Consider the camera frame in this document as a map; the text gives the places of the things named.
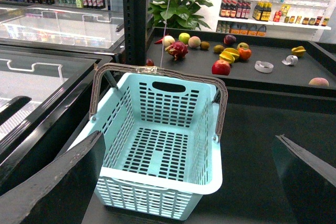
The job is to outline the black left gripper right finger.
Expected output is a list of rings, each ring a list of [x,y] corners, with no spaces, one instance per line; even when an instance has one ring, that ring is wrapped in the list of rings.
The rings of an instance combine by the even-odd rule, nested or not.
[[[276,135],[272,156],[297,223],[335,223],[335,167],[284,135]]]

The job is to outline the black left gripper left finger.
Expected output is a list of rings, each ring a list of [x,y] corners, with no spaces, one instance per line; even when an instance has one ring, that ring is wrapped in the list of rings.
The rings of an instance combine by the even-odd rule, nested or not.
[[[1,223],[81,223],[106,150],[95,131],[1,196]]]

